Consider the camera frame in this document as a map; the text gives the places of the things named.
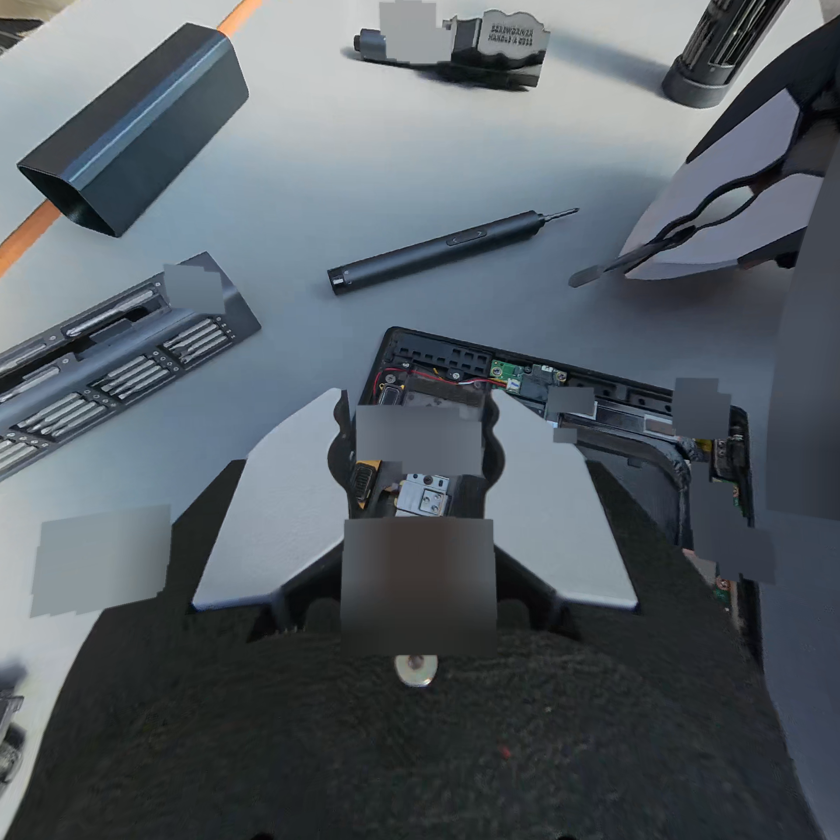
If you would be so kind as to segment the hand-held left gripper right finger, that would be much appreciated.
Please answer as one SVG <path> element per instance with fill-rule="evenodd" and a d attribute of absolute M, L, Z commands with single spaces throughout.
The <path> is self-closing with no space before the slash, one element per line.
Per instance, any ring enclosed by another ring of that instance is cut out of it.
<path fill-rule="evenodd" d="M 509 394 L 492 393 L 504 456 L 486 494 L 496 546 L 566 602 L 633 611 L 638 600 L 583 454 Z"/>

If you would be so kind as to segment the dark grey electric screwdriver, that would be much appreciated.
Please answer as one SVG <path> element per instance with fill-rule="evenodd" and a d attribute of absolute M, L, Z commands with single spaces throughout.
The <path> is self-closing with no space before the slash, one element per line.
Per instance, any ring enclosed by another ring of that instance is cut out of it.
<path fill-rule="evenodd" d="M 371 287 L 399 277 L 454 263 L 493 249 L 516 244 L 536 235 L 549 222 L 579 212 L 578 207 L 545 215 L 520 213 L 471 227 L 349 264 L 331 268 L 329 285 L 334 295 Z"/>

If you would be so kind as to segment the dark grey bit tray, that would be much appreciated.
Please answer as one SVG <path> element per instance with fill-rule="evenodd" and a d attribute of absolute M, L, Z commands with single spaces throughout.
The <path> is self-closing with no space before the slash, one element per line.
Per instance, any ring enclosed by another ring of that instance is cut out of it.
<path fill-rule="evenodd" d="M 261 330 L 207 252 L 177 266 L 217 277 L 220 311 L 173 305 L 162 271 L 2 352 L 1 480 Z"/>

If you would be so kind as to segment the dark slotted bit holder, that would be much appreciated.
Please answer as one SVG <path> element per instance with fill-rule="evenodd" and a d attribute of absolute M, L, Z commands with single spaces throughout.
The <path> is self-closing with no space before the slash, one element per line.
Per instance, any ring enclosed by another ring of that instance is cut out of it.
<path fill-rule="evenodd" d="M 788 1 L 709 1 L 661 90 L 693 109 L 716 107 L 727 95 Z"/>

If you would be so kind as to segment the black laptop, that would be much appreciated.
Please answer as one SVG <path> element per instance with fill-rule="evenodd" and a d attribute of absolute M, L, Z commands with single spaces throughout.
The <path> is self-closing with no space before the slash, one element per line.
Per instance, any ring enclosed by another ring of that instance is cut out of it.
<path fill-rule="evenodd" d="M 549 411 L 553 391 L 593 390 L 589 412 Z M 729 409 L 724 438 L 678 436 L 666 389 L 540 357 L 500 350 L 486 344 L 451 339 L 404 327 L 389 328 L 374 357 L 360 405 L 457 407 L 468 420 L 483 420 L 489 394 L 507 393 L 552 431 L 576 432 L 587 464 L 601 465 L 644 510 L 668 543 L 693 549 L 690 530 L 690 469 L 731 490 L 734 510 L 754 526 L 749 420 L 739 407 Z M 414 513 L 398 507 L 401 482 L 396 465 L 368 459 L 350 473 L 351 516 L 368 518 Z M 414 479 L 432 484 L 423 501 L 447 505 L 449 515 L 477 512 L 479 479 Z M 497 549 L 497 580 L 502 619 L 566 637 L 579 635 L 570 597 L 552 593 L 556 584 Z M 720 576 L 714 565 L 701 575 L 729 614 L 752 658 L 763 668 L 760 593 L 748 574 Z"/>

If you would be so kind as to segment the dark grey case sleeve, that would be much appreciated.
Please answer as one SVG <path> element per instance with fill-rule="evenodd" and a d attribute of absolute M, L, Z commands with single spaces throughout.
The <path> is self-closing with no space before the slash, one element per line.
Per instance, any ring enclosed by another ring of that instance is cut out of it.
<path fill-rule="evenodd" d="M 119 238 L 248 97 L 229 38 L 184 24 L 17 168 L 72 222 Z"/>

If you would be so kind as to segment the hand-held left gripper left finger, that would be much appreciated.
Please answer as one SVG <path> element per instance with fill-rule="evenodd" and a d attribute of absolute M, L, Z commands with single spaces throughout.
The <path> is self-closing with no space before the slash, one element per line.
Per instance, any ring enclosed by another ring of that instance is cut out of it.
<path fill-rule="evenodd" d="M 340 544 L 349 504 L 329 451 L 347 407 L 331 388 L 249 452 L 192 598 L 198 612 L 268 604 Z"/>

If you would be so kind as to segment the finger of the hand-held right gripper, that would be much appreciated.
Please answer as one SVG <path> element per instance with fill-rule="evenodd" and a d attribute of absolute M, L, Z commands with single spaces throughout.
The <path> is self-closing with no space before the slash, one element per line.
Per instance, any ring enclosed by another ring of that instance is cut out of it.
<path fill-rule="evenodd" d="M 650 256 L 627 277 L 664 280 L 733 267 L 741 257 L 806 228 L 822 175 L 794 173 L 752 198 L 729 220 L 701 227 L 682 245 Z M 625 253 L 651 241 L 668 223 L 692 213 L 711 191 L 705 176 L 678 170 L 628 236 Z"/>
<path fill-rule="evenodd" d="M 736 117 L 731 128 L 725 118 Z M 734 102 L 712 126 L 723 133 L 674 174 L 628 236 L 621 257 L 697 224 L 703 208 L 730 191 L 748 187 L 787 155 L 802 119 L 799 102 L 786 88 L 775 92 L 749 115 L 736 115 Z M 804 238 L 804 173 L 767 187 L 739 210 L 716 223 L 697 225 L 691 236 L 659 258 L 775 258 L 794 253 Z"/>

